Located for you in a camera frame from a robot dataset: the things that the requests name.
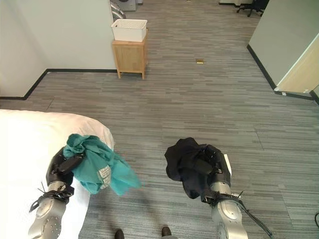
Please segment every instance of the person's foot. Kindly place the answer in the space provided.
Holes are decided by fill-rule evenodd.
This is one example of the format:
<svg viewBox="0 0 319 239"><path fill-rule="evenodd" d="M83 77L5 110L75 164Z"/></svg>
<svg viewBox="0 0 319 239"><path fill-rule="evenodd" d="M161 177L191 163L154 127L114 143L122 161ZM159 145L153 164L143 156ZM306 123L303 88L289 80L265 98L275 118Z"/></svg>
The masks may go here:
<svg viewBox="0 0 319 239"><path fill-rule="evenodd" d="M169 227L163 227L163 228L161 229L161 236L162 236L162 237L171 236L171 232L170 232Z"/></svg>
<svg viewBox="0 0 319 239"><path fill-rule="evenodd" d="M114 239L124 239L124 233L121 229L116 231Z"/></svg>

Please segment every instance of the white bed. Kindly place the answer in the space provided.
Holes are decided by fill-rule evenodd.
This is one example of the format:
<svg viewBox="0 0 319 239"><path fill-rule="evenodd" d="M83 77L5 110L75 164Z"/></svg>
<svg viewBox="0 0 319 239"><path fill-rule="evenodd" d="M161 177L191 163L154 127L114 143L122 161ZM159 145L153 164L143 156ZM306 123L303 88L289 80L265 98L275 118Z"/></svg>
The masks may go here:
<svg viewBox="0 0 319 239"><path fill-rule="evenodd" d="M0 238L27 238L35 218L30 205L45 188L51 158L72 133L98 136L113 149L108 128L100 122L74 114L0 110ZM90 194L73 179L74 195L62 218L59 239L77 239L83 226Z"/></svg>

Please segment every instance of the teal cloth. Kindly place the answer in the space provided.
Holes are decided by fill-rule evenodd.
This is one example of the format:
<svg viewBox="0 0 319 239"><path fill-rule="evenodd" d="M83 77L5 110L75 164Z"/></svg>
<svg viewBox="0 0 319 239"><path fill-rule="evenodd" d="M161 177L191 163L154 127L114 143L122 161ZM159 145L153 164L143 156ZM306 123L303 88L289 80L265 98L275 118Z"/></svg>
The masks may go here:
<svg viewBox="0 0 319 239"><path fill-rule="evenodd" d="M71 134L64 147L65 158L76 153L85 152L83 162L72 170L74 177L80 181L90 193L97 194L103 182L98 171L107 165L111 168L110 187L117 195L123 195L130 187L139 188L141 183L129 164L97 136Z"/></svg>

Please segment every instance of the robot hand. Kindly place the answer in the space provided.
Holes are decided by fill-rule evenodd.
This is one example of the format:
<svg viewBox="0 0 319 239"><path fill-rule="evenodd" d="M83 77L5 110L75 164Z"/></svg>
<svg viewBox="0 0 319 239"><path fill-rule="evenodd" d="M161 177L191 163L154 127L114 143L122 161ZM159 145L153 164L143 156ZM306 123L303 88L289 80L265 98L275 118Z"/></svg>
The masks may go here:
<svg viewBox="0 0 319 239"><path fill-rule="evenodd" d="M61 220L69 202L69 197L74 193L71 187L73 173L84 158L84 154L77 154L66 160L63 148L52 158L46 173L48 192L36 200L30 212L37 209L34 223L31 225L28 237L30 239L57 239L61 233Z"/></svg>

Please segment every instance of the white basket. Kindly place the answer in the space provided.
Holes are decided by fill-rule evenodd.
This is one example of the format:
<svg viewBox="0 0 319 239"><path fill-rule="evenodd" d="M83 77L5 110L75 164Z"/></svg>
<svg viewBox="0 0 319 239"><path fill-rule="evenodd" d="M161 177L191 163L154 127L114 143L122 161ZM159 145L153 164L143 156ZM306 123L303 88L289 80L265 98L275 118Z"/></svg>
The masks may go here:
<svg viewBox="0 0 319 239"><path fill-rule="evenodd" d="M111 25L115 40L142 42L146 35L146 23L147 20L117 19Z"/></svg>

